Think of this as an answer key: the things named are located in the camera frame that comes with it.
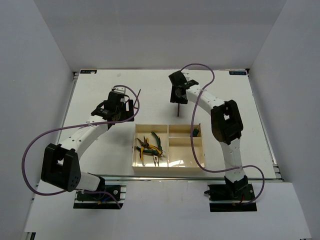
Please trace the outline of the brown hex key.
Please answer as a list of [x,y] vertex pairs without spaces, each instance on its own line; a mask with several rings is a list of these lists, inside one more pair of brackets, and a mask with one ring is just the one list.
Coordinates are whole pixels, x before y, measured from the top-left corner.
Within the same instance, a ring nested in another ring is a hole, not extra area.
[[133,108],[134,108],[134,109],[138,109],[137,104],[138,104],[138,100],[139,100],[140,93],[141,93],[141,88],[139,89],[139,91],[138,91],[138,93],[137,93],[137,97],[136,97],[136,99],[135,99],[135,101],[134,101],[134,105],[133,105]]
[[177,117],[180,116],[180,103],[178,103],[177,105]]

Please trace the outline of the green orange stubby screwdriver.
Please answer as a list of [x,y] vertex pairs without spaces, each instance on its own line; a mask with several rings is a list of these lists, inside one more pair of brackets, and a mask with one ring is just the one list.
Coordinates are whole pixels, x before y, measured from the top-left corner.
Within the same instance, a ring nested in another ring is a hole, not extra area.
[[201,124],[194,125],[193,131],[192,131],[192,137],[198,137],[200,133]]

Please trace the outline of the yellow needle-nose pliers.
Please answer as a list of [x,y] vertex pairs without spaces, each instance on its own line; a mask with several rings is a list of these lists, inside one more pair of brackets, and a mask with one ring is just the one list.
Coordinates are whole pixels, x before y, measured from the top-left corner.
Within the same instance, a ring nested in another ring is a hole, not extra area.
[[139,147],[139,158],[140,158],[140,161],[142,163],[142,166],[144,167],[145,166],[145,163],[144,163],[144,153],[150,153],[151,151],[151,148],[150,148],[150,145],[149,145],[149,139],[148,138],[145,138],[143,137],[143,141],[140,140],[139,138],[136,138],[137,141],[140,143],[140,147]]
[[162,151],[159,149],[159,147],[154,146],[150,143],[149,143],[149,147],[150,147],[151,151],[150,151],[150,153],[146,153],[146,154],[152,155],[154,166],[159,167],[160,166],[159,156],[162,154]]

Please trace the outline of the green side cutters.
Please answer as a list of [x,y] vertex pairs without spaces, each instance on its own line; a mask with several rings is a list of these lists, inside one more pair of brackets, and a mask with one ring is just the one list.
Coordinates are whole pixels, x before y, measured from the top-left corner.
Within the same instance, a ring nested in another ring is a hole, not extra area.
[[155,138],[157,146],[150,144],[147,137],[143,137],[143,141],[139,138],[136,138],[136,140],[138,140],[138,142],[140,143],[140,147],[136,146],[136,149],[139,151],[139,157],[141,160],[143,160],[144,153],[158,157],[163,156],[164,151],[161,145],[160,137],[154,131],[151,132],[151,135]]

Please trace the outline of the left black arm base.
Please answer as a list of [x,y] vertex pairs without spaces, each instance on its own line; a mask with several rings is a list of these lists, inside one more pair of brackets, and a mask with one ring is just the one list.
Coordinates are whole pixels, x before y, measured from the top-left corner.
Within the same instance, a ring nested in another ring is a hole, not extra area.
[[97,193],[76,191],[73,208],[85,210],[120,210],[124,205],[127,184],[100,176]]

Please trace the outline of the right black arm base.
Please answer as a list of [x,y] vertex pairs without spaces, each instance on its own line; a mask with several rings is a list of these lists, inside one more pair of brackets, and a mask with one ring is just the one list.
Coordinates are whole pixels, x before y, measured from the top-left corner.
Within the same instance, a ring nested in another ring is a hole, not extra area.
[[236,196],[226,184],[210,184],[204,195],[209,198],[212,213],[256,212],[255,193],[252,184],[240,190]]

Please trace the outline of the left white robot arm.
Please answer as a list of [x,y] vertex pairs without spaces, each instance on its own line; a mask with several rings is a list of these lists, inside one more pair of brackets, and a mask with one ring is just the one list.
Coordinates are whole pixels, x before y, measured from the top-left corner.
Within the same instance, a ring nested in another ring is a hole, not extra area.
[[124,87],[113,88],[108,98],[91,112],[83,127],[58,144],[50,143],[44,150],[41,180],[67,192],[85,190],[96,200],[103,198],[106,187],[102,178],[81,171],[80,159],[114,122],[134,121],[134,101],[126,101],[125,97]]

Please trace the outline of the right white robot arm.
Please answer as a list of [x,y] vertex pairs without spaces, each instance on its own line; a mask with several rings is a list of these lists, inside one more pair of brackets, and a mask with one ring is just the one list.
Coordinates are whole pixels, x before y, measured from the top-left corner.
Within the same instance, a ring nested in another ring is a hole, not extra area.
[[180,70],[168,77],[172,85],[170,102],[187,104],[191,101],[210,115],[211,131],[220,143],[226,168],[225,192],[229,198],[238,199],[248,185],[248,177],[241,158],[240,139],[244,126],[237,103],[208,93],[197,81],[187,80]]

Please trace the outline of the beige three-compartment tray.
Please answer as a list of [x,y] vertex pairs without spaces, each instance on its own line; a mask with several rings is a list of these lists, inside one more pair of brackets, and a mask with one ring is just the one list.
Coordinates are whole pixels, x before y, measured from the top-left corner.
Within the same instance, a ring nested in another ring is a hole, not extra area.
[[[140,160],[139,151],[136,146],[140,143],[136,138],[144,140],[148,138],[149,143],[157,146],[156,139],[151,132],[155,132],[161,140],[163,156],[159,156],[159,166],[154,165],[153,156],[143,154],[145,166]],[[201,168],[196,163],[194,155],[202,167],[205,166],[205,154],[203,149],[203,138],[200,128],[198,137],[192,137],[194,151],[191,146],[191,126],[188,124],[137,124],[134,132],[132,168],[136,173],[196,173]]]

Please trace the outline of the left blue corner label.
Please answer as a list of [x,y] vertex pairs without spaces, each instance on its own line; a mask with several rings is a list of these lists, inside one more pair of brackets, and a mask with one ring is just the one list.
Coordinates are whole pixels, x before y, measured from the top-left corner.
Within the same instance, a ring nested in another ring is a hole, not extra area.
[[97,70],[96,69],[82,69],[80,74],[96,74]]

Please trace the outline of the blue corner label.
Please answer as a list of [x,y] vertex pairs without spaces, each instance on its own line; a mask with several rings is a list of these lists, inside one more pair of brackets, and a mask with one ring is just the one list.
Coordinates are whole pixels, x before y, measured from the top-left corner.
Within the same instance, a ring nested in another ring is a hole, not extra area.
[[80,74],[96,74],[97,70],[96,69],[82,69]]
[[246,71],[229,71],[229,74],[231,76],[246,76],[247,72]]

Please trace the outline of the right blue corner label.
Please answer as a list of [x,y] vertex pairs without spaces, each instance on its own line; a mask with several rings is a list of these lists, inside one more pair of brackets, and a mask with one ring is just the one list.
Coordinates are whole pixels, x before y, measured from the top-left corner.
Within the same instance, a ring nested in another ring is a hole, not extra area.
[[246,76],[247,72],[246,71],[229,71],[229,74],[231,76]]

